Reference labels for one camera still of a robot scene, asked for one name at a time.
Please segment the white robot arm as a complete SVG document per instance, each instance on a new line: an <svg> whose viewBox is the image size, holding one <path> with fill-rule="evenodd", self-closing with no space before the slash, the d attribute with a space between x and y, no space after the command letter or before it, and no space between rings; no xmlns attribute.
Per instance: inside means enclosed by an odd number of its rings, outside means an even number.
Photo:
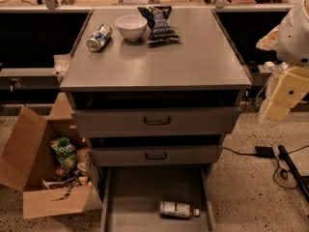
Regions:
<svg viewBox="0 0 309 232"><path fill-rule="evenodd" d="M309 93L309 0L298 0L256 47L275 50L277 59L288 65L269 78L259 111L261 123L279 123Z"/></svg>

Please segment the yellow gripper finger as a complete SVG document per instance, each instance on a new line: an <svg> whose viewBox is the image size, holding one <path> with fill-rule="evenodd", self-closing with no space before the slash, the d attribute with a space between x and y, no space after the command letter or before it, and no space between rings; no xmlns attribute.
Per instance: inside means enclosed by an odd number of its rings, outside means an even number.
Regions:
<svg viewBox="0 0 309 232"><path fill-rule="evenodd" d="M278 27L275 26L265 36L258 40L256 47L261 50L271 51L277 49L277 33Z"/></svg>
<svg viewBox="0 0 309 232"><path fill-rule="evenodd" d="M308 68L293 67L283 71L267 86L262 118L265 121L281 122L308 93Z"/></svg>

